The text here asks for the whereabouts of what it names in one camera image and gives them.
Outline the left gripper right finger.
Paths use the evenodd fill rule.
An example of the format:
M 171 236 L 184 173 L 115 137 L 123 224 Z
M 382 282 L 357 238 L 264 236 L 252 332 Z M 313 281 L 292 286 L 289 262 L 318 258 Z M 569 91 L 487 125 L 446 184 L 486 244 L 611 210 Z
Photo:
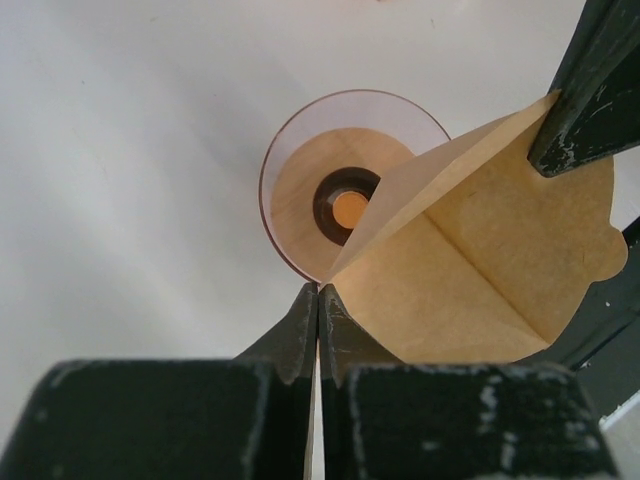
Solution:
M 318 297 L 329 479 L 616 479 L 575 375 L 542 364 L 408 364 Z

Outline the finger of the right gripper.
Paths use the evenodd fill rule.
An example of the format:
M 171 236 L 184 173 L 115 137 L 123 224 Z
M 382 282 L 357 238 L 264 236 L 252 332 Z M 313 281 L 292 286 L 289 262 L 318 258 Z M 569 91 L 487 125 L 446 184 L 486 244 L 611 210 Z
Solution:
M 639 145 L 639 2 L 587 1 L 528 159 L 556 177 Z

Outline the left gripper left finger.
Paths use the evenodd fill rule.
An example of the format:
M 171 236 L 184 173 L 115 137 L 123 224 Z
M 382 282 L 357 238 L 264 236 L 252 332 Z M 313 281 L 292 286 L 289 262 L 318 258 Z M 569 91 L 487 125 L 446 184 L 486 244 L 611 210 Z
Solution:
M 307 479 L 319 296 L 232 359 L 61 362 L 31 393 L 5 479 Z

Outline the brown paper coffee filter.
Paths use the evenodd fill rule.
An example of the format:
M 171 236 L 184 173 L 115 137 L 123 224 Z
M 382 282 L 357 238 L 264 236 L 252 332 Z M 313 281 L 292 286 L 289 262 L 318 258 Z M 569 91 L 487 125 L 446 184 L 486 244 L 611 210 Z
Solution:
M 549 94 L 382 177 L 324 286 L 407 363 L 511 362 L 548 348 L 624 267 L 614 163 L 553 178 L 527 155 Z

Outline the orange glass beaker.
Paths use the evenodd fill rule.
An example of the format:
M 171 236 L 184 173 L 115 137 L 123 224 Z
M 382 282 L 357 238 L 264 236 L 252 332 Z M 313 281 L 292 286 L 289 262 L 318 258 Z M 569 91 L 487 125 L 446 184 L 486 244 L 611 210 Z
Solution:
M 368 205 L 368 199 L 359 192 L 340 193 L 332 204 L 332 214 L 338 225 L 354 229 Z

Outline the pink glass dripper cone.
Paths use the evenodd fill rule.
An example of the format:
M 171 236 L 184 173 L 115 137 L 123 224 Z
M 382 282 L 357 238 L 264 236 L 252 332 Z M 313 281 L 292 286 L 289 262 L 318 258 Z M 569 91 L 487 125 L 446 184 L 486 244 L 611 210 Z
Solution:
M 355 230 L 336 223 L 335 198 L 356 191 L 369 204 L 385 173 L 449 139 L 426 110 L 385 91 L 339 91 L 306 105 L 276 133 L 260 171 L 274 249 L 303 278 L 323 282 Z

